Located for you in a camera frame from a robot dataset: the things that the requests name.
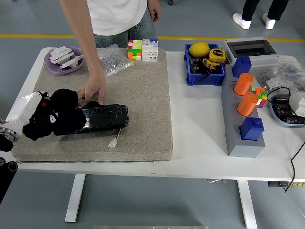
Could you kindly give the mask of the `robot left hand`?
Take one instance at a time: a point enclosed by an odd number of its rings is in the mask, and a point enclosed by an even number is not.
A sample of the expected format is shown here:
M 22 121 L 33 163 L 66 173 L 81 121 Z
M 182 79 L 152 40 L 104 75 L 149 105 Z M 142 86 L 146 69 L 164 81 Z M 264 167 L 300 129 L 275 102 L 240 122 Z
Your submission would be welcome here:
M 44 98 L 49 99 L 50 97 L 51 95 L 48 92 L 37 91 L 17 99 L 6 118 L 8 129 L 22 135 L 23 127 L 30 123 L 30 118 L 40 102 Z

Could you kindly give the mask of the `person's left hand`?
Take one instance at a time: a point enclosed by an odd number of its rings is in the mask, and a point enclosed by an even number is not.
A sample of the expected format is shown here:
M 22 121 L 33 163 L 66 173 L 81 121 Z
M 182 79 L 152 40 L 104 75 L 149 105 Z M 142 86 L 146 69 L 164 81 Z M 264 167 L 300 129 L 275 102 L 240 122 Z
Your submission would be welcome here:
M 161 8 L 160 3 L 151 2 L 147 6 L 149 9 L 152 21 L 157 22 L 158 20 L 160 20 L 161 16 L 162 16 L 162 8 Z

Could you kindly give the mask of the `person's right hand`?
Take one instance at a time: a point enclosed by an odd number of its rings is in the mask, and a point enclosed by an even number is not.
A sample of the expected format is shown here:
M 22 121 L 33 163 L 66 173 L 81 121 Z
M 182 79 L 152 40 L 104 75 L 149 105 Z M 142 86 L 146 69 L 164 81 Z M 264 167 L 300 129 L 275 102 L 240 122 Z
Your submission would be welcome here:
M 85 84 L 77 91 L 78 99 L 90 102 L 94 95 L 98 96 L 98 104 L 104 105 L 106 95 L 106 80 L 103 69 L 95 69 L 90 72 Z

